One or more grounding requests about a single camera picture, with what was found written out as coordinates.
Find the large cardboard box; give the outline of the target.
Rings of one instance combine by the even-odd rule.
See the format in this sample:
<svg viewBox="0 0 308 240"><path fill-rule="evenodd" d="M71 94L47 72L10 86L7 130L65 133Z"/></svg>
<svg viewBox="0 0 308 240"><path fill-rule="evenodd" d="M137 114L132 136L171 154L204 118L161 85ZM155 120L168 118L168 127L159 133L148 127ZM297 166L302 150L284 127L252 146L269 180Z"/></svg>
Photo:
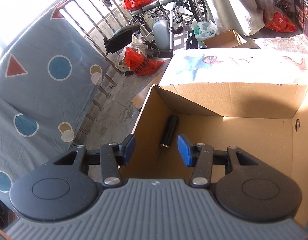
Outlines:
<svg viewBox="0 0 308 240"><path fill-rule="evenodd" d="M302 190L296 220L308 223L308 85L190 83L152 86L134 126L136 150L127 178L189 179L173 141L160 140L167 119L179 119L177 134L217 150L237 146L292 178Z"/></svg>

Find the red bag by curtain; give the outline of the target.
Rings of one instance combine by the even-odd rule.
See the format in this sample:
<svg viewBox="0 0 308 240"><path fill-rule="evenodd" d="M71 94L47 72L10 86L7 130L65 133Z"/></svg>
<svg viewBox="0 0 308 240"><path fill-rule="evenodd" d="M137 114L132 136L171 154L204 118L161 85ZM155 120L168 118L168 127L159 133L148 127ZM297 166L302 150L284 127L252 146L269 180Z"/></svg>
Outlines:
<svg viewBox="0 0 308 240"><path fill-rule="evenodd" d="M273 30L277 33L293 33L297 30L296 25L281 12L273 14L264 13L264 23L266 29Z"/></svg>

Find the red bag on floor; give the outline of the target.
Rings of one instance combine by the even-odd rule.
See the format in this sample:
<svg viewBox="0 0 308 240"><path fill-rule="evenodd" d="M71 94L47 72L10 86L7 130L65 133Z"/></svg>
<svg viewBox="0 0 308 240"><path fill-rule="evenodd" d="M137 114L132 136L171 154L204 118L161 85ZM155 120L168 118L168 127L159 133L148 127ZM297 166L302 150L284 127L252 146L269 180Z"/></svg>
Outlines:
<svg viewBox="0 0 308 240"><path fill-rule="evenodd" d="M163 61L152 60L138 54L129 47L125 50L125 63L129 70L138 76L153 74L164 64Z"/></svg>

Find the black cylindrical pen tool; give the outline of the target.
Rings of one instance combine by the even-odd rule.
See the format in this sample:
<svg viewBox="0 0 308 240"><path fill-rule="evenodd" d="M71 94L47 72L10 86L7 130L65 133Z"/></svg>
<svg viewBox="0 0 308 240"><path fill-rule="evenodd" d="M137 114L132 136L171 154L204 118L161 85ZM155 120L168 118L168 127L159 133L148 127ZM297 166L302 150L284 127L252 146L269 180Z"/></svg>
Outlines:
<svg viewBox="0 0 308 240"><path fill-rule="evenodd" d="M165 149L169 149L171 147L172 139L174 137L175 130L178 126L179 118L176 115L170 115L167 119L164 131L162 133L160 139L160 150L158 159L160 159L161 153Z"/></svg>

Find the metal bed rail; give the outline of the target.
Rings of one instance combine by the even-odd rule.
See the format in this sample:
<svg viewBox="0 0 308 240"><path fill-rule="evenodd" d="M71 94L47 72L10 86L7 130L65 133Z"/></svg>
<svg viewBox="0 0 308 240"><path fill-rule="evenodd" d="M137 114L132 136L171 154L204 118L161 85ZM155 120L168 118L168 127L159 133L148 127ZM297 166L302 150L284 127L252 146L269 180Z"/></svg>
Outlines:
<svg viewBox="0 0 308 240"><path fill-rule="evenodd" d="M122 76L114 58L106 55L103 39L110 38L122 26L119 15L125 16L116 0L56 0L57 12L61 13L83 38Z"/></svg>

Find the wheelchair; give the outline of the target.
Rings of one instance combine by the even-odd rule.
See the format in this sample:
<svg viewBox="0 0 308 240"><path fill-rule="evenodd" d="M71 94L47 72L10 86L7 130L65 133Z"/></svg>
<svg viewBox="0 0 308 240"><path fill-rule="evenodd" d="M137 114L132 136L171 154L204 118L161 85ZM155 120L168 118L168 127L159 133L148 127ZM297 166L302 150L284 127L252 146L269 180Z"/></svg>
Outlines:
<svg viewBox="0 0 308 240"><path fill-rule="evenodd" d="M132 18L128 25L116 31L110 39L104 39L106 53L114 54L125 48L144 29L154 38L143 42L147 46L147 55L172 58L175 35L186 32L186 49L198 48L191 24L214 21L207 0L153 0L141 9L130 12Z"/></svg>

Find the small open cardboard box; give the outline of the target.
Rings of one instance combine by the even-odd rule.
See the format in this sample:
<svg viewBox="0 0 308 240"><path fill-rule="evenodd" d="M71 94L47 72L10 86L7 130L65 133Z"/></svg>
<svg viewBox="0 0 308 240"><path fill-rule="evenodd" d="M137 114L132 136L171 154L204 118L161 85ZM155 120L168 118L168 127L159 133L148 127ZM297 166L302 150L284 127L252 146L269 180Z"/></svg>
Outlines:
<svg viewBox="0 0 308 240"><path fill-rule="evenodd" d="M246 42L247 40L233 29L203 40L206 48L235 48Z"/></svg>

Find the white curtain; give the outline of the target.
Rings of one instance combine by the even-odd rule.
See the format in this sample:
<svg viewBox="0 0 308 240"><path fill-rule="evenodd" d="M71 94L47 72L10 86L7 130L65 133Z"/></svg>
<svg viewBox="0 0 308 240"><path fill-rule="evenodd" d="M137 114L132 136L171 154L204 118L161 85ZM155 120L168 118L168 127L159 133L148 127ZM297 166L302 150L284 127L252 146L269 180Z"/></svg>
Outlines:
<svg viewBox="0 0 308 240"><path fill-rule="evenodd" d="M272 0L207 0L218 31L251 36L264 28L263 11Z"/></svg>

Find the grey patterned bed quilt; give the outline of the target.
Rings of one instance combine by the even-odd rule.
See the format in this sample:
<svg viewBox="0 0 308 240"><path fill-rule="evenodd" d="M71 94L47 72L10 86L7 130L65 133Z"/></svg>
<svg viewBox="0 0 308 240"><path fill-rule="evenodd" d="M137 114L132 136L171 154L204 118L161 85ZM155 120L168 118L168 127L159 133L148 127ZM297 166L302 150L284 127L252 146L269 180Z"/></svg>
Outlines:
<svg viewBox="0 0 308 240"><path fill-rule="evenodd" d="M110 63L56 9L0 60L0 200L22 176L66 152Z"/></svg>

